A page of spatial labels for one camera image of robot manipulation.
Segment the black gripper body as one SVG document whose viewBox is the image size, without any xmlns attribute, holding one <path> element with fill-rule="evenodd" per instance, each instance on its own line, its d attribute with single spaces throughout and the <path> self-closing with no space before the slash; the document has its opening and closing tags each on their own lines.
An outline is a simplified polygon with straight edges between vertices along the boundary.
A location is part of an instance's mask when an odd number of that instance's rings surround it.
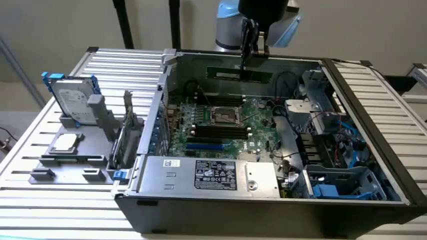
<svg viewBox="0 0 427 240">
<path fill-rule="evenodd" d="M 288 6 L 288 0 L 240 0 L 238 13 L 258 25 L 258 30 L 266 32 L 277 22 Z"/>
</svg>

